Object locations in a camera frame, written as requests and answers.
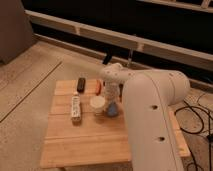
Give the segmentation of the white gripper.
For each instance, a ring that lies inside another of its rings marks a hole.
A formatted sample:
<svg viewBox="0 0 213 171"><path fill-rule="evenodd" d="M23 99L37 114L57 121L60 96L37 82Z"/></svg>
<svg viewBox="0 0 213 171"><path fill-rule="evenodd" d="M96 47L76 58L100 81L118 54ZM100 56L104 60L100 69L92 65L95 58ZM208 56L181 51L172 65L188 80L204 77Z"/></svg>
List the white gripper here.
<svg viewBox="0 0 213 171"><path fill-rule="evenodd" d="M119 85L113 82L105 83L105 98L108 103L118 102L120 95Z"/></svg>

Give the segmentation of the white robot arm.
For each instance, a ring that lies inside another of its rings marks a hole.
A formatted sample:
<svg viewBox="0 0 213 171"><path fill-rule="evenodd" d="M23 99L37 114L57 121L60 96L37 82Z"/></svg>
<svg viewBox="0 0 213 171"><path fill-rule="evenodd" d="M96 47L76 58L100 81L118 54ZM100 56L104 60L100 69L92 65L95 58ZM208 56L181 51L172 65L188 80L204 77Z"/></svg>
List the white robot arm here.
<svg viewBox="0 0 213 171"><path fill-rule="evenodd" d="M133 171L184 171L169 107L187 96L187 76L176 70L131 70L119 63L103 68L100 76L107 84L123 86Z"/></svg>

